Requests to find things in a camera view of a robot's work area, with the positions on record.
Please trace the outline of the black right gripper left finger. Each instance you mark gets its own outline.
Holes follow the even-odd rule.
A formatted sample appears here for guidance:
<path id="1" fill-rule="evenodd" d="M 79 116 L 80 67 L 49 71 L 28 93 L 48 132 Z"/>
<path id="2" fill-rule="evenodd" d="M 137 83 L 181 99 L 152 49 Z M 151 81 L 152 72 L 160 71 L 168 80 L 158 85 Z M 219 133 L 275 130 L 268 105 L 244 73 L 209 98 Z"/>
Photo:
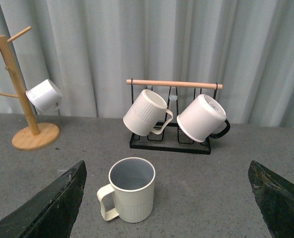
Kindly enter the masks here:
<path id="1" fill-rule="evenodd" d="M 68 238 L 82 202 L 87 171 L 80 161 L 0 220 L 0 238 Z"/>

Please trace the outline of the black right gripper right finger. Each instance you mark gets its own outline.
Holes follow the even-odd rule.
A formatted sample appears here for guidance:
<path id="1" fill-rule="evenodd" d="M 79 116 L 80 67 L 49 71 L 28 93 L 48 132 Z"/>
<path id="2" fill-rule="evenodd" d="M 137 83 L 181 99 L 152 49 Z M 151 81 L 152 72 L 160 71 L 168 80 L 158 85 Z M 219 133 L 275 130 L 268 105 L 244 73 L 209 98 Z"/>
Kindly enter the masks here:
<path id="1" fill-rule="evenodd" d="M 294 238 L 294 184 L 257 161 L 251 161 L 248 178 L 271 236 Z"/>

